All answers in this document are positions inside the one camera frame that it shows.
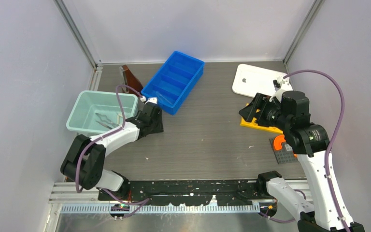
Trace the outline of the white plastic tray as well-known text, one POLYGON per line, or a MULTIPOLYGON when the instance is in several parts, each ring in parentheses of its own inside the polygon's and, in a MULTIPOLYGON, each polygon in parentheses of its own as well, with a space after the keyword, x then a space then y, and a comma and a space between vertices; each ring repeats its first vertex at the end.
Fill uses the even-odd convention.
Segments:
POLYGON ((254 97, 257 93, 272 96, 275 93, 273 80, 285 75, 283 72, 240 64, 237 67, 232 91, 247 97, 254 97))

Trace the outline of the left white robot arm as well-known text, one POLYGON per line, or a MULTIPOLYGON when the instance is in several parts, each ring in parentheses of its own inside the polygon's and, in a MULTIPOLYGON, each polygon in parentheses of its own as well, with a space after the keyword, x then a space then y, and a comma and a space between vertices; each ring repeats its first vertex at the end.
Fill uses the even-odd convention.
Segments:
POLYGON ((163 131, 162 110, 157 104, 148 101, 136 116, 125 120, 123 127, 92 137, 77 135, 60 172, 74 181, 78 188, 105 188, 117 200, 123 200, 129 193, 128 180, 115 171, 106 170, 105 158, 126 144, 163 131))

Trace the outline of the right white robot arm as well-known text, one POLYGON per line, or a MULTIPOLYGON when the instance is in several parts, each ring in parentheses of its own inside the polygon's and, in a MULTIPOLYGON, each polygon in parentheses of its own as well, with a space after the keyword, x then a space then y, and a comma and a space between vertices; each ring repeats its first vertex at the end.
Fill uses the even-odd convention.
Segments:
POLYGON ((258 93, 239 111, 247 122, 282 131, 304 170, 313 202, 294 191, 277 171, 258 175, 257 194, 276 198, 300 232, 362 232, 363 225, 353 220, 341 197, 331 157, 333 138, 310 121, 309 104, 300 91, 286 91, 280 97, 258 93))

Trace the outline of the metal crucible tongs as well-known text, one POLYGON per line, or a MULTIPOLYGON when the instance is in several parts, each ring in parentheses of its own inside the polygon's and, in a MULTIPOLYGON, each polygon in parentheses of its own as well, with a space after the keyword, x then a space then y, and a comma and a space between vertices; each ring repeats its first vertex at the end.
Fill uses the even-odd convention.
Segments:
POLYGON ((117 119, 116 122, 112 121, 108 118, 108 116, 100 113, 95 113, 95 115, 99 118, 97 122, 101 124, 102 126, 112 130, 120 125, 122 115, 117 113, 117 119))

